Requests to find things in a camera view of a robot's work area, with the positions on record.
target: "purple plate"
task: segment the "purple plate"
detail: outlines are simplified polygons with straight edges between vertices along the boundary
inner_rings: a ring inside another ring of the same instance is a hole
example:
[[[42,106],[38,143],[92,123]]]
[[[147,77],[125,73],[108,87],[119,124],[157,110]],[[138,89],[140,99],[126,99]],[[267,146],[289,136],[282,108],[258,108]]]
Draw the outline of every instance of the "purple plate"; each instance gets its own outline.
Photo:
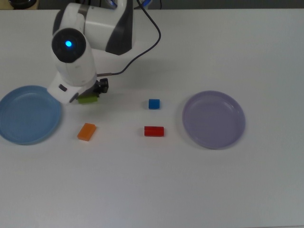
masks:
[[[182,121],[191,139],[210,149],[234,144],[245,129],[241,106],[232,97],[217,91],[204,91],[190,98]]]

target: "white table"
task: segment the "white table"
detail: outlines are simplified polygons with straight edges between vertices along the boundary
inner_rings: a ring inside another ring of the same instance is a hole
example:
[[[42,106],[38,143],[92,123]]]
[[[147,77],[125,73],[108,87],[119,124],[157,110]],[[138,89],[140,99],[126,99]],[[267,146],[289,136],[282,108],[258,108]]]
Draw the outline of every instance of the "white table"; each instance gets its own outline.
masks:
[[[42,143],[0,138],[4,228],[241,228],[304,225],[304,10],[150,11],[162,40],[98,103],[63,107]],[[0,11],[0,98],[47,87],[56,69],[56,11]],[[116,57],[94,51],[98,73],[121,70],[157,39],[135,12],[137,43]],[[242,139],[207,150],[181,124],[193,94],[218,90],[246,115]],[[146,101],[159,98],[161,110]],[[96,124],[90,142],[76,135]],[[143,136],[145,125],[166,128]]]

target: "blue block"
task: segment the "blue block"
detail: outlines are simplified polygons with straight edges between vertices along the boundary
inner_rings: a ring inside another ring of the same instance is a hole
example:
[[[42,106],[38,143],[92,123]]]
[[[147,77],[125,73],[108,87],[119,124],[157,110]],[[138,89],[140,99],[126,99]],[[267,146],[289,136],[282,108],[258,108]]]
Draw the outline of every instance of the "blue block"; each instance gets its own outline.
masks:
[[[149,99],[149,109],[159,109],[161,102],[159,99]]]

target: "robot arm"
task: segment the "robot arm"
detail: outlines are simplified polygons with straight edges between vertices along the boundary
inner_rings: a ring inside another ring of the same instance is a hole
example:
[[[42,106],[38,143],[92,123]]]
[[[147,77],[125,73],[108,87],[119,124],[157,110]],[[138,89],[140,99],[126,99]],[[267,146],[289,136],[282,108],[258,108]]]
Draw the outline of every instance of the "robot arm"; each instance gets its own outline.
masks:
[[[133,0],[119,0],[117,9],[70,3],[55,19],[52,56],[57,74],[48,92],[67,104],[96,83],[92,49],[121,55],[132,49]]]

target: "green block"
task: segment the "green block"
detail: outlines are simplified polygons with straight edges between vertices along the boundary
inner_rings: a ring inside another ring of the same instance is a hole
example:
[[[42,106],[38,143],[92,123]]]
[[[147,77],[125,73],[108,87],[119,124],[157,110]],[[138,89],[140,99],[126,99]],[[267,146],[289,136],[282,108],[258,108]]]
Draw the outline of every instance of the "green block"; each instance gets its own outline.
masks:
[[[80,104],[93,103],[97,101],[97,95],[96,94],[81,95],[77,98],[77,100]]]

